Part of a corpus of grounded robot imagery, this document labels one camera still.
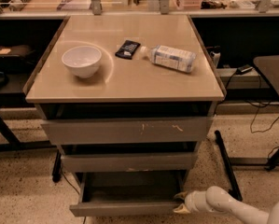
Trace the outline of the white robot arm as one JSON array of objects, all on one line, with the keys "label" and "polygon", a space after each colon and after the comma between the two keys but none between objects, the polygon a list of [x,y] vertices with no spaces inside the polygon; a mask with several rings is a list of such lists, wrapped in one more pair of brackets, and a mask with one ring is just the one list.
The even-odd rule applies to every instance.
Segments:
[{"label": "white robot arm", "polygon": [[279,224],[279,202],[271,209],[270,213],[264,212],[234,199],[218,186],[212,186],[206,191],[179,192],[174,197],[183,201],[174,209],[177,214],[227,213],[244,224]]}]

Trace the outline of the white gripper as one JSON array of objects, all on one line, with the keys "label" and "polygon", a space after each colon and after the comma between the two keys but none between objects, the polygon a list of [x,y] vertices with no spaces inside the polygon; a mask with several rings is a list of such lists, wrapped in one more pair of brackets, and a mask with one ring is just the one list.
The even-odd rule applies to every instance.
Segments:
[{"label": "white gripper", "polygon": [[189,214],[192,212],[205,212],[207,210],[207,202],[204,191],[193,191],[188,193],[182,191],[174,196],[177,200],[185,201],[174,209],[176,214]]}]

